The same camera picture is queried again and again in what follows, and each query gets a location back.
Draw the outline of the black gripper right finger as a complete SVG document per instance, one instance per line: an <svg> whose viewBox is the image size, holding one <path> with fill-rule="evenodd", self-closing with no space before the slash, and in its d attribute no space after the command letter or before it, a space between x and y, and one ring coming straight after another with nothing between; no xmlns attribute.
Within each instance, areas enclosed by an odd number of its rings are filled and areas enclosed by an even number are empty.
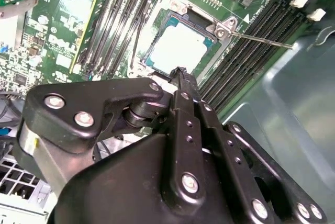
<svg viewBox="0 0 335 224"><path fill-rule="evenodd" d="M240 124L220 123L191 74L183 74L183 90L196 102L202 144L212 153L235 223L327 223L321 207Z"/></svg>

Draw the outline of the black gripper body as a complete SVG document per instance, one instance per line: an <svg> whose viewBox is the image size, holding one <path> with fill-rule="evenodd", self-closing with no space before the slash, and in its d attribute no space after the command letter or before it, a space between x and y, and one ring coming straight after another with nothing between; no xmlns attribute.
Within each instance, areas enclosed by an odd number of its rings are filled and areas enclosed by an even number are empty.
<svg viewBox="0 0 335 224"><path fill-rule="evenodd" d="M146 137L74 176L58 199L51 223L251 223L250 214L222 181L213 157L202 154L206 198L182 216L162 197L169 149L164 136Z"/></svg>

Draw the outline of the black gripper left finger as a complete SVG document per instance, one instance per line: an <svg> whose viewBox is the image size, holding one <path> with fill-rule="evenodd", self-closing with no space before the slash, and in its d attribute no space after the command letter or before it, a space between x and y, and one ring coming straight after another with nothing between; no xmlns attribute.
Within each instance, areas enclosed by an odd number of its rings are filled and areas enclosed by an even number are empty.
<svg viewBox="0 0 335 224"><path fill-rule="evenodd" d="M206 191L196 102L172 71L173 93L148 77L33 87L17 143L58 199L79 172L146 137L164 136L162 197L171 209L200 209Z"/></svg>

